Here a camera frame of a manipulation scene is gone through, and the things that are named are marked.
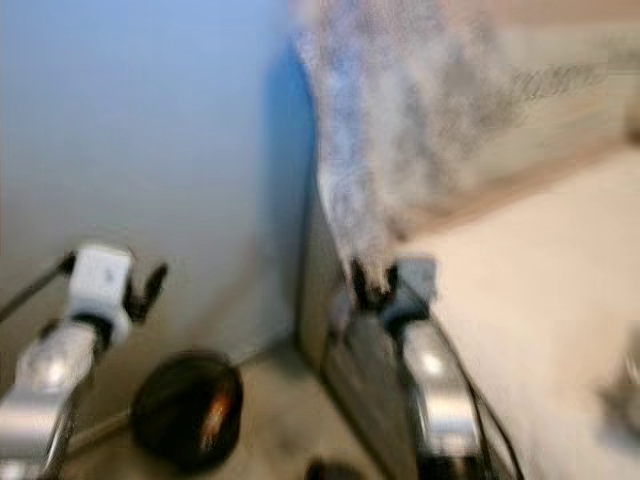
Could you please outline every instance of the black round object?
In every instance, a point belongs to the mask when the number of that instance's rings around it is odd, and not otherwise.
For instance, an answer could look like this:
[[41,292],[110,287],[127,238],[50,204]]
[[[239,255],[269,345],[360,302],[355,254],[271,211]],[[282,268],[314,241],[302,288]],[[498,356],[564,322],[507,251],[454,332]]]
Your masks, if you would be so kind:
[[240,374],[225,357],[179,353],[140,388],[130,417],[134,440],[185,472],[213,468],[238,442],[242,397]]

